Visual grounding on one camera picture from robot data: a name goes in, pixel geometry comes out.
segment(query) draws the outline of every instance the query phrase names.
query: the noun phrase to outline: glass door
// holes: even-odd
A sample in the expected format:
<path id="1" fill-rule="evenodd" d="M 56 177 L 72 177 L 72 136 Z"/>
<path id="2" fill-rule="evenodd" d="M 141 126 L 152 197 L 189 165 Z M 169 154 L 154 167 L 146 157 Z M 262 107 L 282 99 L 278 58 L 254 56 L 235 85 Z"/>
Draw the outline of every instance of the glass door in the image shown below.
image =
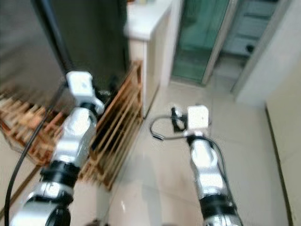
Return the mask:
<path id="1" fill-rule="evenodd" d="M 236 1 L 185 0 L 173 77 L 201 83 L 204 74 L 210 73 L 207 66 L 213 68 L 218 57 L 235 14 Z"/>

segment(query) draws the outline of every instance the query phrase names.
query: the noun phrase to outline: white countertop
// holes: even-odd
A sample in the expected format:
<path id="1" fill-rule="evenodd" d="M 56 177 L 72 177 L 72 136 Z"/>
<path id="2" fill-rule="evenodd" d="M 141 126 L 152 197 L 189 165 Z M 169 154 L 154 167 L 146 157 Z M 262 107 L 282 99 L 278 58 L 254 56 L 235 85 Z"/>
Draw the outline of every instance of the white countertop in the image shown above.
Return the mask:
<path id="1" fill-rule="evenodd" d="M 146 5 L 128 4 L 126 35 L 149 41 L 161 19 L 171 10 L 171 3 L 171 0 L 155 0 Z"/>

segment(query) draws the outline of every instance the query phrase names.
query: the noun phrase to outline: tiled floor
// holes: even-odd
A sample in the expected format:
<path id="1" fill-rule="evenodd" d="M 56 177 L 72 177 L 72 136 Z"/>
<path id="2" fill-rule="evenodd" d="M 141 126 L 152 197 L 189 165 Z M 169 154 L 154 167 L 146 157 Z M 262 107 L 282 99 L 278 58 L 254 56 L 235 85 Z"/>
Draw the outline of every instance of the tiled floor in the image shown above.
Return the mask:
<path id="1" fill-rule="evenodd" d="M 209 134 L 222 147 L 230 186 L 245 226 L 287 226 L 276 158 L 263 109 L 238 105 L 226 90 L 172 82 L 161 88 L 112 190 L 111 226 L 200 226 L 202 217 L 184 140 L 160 142 L 149 134 L 151 119 L 204 104 Z M 169 122 L 157 129 L 167 132 Z"/>

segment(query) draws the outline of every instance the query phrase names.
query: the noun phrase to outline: green glass door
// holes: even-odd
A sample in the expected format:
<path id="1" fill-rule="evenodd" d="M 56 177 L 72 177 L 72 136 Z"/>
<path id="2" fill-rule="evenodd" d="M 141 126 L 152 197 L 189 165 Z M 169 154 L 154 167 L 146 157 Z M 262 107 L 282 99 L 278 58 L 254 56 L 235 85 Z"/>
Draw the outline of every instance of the green glass door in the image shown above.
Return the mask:
<path id="1" fill-rule="evenodd" d="M 173 77 L 201 82 L 229 0 L 185 0 Z"/>

